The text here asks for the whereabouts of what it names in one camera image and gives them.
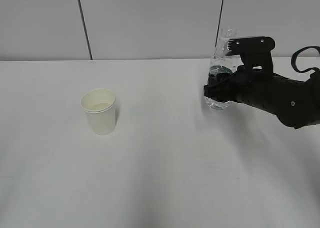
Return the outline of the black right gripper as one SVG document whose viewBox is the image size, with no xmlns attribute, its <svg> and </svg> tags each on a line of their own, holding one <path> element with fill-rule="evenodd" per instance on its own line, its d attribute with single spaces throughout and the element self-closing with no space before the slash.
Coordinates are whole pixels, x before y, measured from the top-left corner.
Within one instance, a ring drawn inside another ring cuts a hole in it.
<svg viewBox="0 0 320 228">
<path fill-rule="evenodd" d="M 258 74 L 273 74 L 271 52 L 240 55 L 242 65 L 232 73 L 208 74 L 203 95 L 218 102 L 237 102 L 246 88 L 249 88 Z"/>
</svg>

